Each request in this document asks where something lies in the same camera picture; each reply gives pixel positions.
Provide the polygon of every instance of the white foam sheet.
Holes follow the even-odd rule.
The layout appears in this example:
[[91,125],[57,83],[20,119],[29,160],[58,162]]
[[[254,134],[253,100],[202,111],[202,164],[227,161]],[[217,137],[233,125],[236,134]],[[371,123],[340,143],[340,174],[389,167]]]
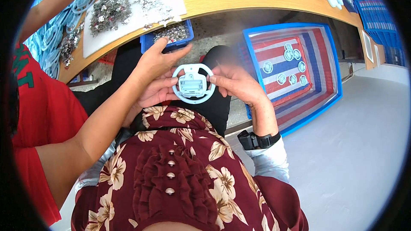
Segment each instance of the white foam sheet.
[[[90,31],[90,19],[93,12],[93,6],[91,6],[86,13],[84,34],[83,34],[83,57],[87,58],[97,50],[110,44],[117,39],[124,37],[125,35],[134,32],[140,28],[143,28],[146,24],[158,23],[163,21],[161,15],[155,9],[143,10],[141,4],[133,3],[138,0],[129,0],[131,3],[130,21],[127,25],[118,23],[118,30],[105,31],[98,34],[93,38]],[[179,19],[181,15],[187,13],[183,0],[161,0],[164,6],[171,8],[170,15]]]

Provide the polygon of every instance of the hand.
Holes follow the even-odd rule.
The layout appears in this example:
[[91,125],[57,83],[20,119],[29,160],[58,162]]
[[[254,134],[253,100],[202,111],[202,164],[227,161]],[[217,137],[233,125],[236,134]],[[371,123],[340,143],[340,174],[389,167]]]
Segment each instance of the hand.
[[168,100],[180,100],[177,95],[174,94],[172,89],[172,86],[176,85],[178,82],[177,77],[172,78],[174,70],[175,68],[169,70],[162,76],[157,77],[147,86],[138,101],[131,107],[122,127],[129,127],[143,108]]
[[167,46],[167,42],[167,37],[158,39],[157,42],[141,56],[141,59],[133,71],[137,77],[143,76],[144,79],[151,82],[155,78],[169,72],[170,68],[177,63],[180,58],[188,54],[192,48],[192,45],[189,44],[185,48],[175,52],[162,54],[163,49]]
[[262,98],[268,100],[260,84],[243,68],[236,65],[219,65],[213,69],[210,82],[218,86],[223,97],[235,95],[244,103],[253,107]]

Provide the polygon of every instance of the striped cloth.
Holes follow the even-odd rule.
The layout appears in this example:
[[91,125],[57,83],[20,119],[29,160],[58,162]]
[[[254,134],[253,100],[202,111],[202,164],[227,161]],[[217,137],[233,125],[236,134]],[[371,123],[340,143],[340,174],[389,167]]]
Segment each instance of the striped cloth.
[[[338,95],[337,66],[333,54],[334,43],[324,27],[307,26],[284,28],[280,30],[249,33],[252,48],[249,48],[252,60],[260,67],[256,73],[260,84],[275,107],[279,130],[282,134],[304,123],[321,111]],[[286,61],[284,45],[290,43],[293,49],[299,49],[301,60]],[[265,61],[273,64],[269,74],[263,70]],[[298,70],[298,63],[306,63],[305,72]],[[279,85],[277,75],[285,74],[284,85]],[[299,82],[291,85],[288,77],[291,74],[299,77],[305,75],[308,84]]]

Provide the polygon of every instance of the black pants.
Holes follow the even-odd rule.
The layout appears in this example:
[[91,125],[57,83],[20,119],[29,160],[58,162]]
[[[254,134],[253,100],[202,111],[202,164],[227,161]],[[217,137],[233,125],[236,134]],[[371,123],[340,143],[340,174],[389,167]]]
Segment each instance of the black pants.
[[[110,81],[88,92],[73,91],[89,116],[130,76],[142,56],[140,46],[139,40],[135,39],[118,49]],[[235,58],[234,53],[228,46],[216,46],[206,54],[202,63],[213,69],[218,64],[225,63],[233,58]],[[199,73],[206,75],[202,69]],[[204,103],[191,105],[176,100],[172,101],[170,105],[198,112],[210,121],[218,134],[224,136],[230,111],[230,100],[231,96],[224,98],[216,88],[210,99]]]

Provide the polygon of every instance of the gray sleeve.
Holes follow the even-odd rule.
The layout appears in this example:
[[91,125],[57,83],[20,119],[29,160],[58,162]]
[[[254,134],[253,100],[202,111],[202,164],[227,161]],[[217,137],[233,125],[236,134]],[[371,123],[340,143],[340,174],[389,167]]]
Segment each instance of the gray sleeve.
[[268,149],[245,151],[254,161],[255,176],[273,177],[288,183],[287,153],[282,137]]
[[116,151],[116,141],[113,140],[107,148],[106,152],[100,157],[100,159],[91,166],[88,170],[83,172],[79,176],[78,182],[75,184],[75,192],[77,193],[81,188],[86,186],[96,186],[100,180],[100,171],[103,168],[106,161],[110,159],[110,157]]

